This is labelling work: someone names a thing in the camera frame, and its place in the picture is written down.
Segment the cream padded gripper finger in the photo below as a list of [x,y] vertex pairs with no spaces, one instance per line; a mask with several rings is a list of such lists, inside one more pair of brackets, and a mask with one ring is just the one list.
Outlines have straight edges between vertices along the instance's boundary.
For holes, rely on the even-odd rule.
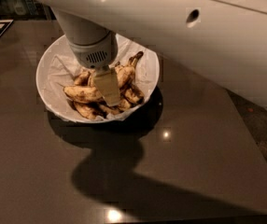
[[116,106],[120,102],[117,73],[109,66],[99,67],[93,75],[93,82],[102,94],[108,106]]

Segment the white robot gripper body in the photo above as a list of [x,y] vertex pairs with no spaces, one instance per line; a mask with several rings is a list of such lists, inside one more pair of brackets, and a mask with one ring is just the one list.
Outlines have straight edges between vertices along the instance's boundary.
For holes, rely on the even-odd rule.
[[88,69],[109,66],[118,54],[116,34],[112,32],[91,45],[78,45],[69,41],[69,46],[78,63]]

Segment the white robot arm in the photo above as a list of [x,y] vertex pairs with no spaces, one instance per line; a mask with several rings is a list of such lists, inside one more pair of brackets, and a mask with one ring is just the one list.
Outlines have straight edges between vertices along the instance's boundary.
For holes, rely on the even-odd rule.
[[123,35],[267,110],[267,0],[36,0],[81,43]]

